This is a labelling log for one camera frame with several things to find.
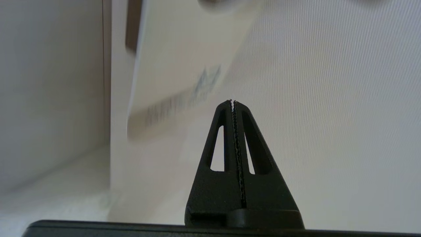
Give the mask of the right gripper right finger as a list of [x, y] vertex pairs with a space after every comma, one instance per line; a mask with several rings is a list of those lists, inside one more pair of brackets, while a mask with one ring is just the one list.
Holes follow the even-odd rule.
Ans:
[[241, 203], [256, 210], [299, 211], [250, 109], [234, 101]]

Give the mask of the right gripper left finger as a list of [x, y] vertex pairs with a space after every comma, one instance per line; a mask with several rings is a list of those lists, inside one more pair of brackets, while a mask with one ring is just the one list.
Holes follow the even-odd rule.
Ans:
[[[224, 169], [211, 169], [219, 129], [223, 128]], [[185, 208], [185, 225], [225, 227], [227, 215], [244, 205], [241, 165], [236, 151], [233, 107], [230, 100], [216, 107]]]

